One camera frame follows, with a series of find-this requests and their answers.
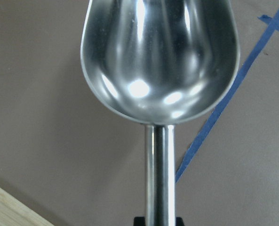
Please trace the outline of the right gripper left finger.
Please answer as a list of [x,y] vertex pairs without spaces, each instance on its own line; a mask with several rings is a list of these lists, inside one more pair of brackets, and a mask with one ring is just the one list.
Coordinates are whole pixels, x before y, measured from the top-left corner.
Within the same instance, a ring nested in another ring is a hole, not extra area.
[[146,226],[145,217],[134,217],[133,226]]

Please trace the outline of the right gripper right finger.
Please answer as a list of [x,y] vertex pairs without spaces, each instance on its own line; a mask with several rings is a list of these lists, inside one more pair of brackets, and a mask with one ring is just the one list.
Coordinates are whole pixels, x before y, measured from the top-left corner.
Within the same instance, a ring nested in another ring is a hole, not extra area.
[[184,226],[184,222],[181,217],[176,218],[176,226]]

